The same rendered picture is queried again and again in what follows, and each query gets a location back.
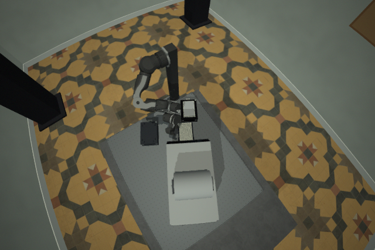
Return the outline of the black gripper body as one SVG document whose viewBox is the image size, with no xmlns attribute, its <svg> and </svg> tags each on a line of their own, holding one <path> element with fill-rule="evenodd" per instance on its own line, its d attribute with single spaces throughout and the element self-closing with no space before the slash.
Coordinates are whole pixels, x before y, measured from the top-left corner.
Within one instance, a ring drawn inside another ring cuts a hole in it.
<svg viewBox="0 0 375 250">
<path fill-rule="evenodd" d="M 178 114 L 170 114 L 170 113 L 164 113 L 162 117 L 163 121 L 174 124 L 178 124 L 181 121 L 181 115 Z"/>
</svg>

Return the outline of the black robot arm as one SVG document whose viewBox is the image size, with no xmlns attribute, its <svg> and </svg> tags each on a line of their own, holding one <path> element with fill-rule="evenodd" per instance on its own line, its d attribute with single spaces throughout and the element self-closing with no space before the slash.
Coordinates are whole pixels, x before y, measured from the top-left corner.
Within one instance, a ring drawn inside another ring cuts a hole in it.
<svg viewBox="0 0 375 250">
<path fill-rule="evenodd" d="M 141 93 L 149 86 L 151 73 L 153 73 L 156 69 L 160 69 L 166 66 L 169 67 L 169 65 L 170 58 L 168 56 L 168 52 L 164 47 L 162 47 L 161 50 L 156 52 L 155 54 L 144 56 L 140 60 L 140 72 L 137 75 L 134 86 L 134 93 L 132 96 L 134 98 L 132 103 L 135 108 L 140 108 L 141 110 L 147 112 L 158 111 L 171 114 L 180 113 L 181 104 L 177 103 L 177 101 L 147 98 L 146 101 L 143 102 L 143 100 L 141 99 Z"/>
</svg>

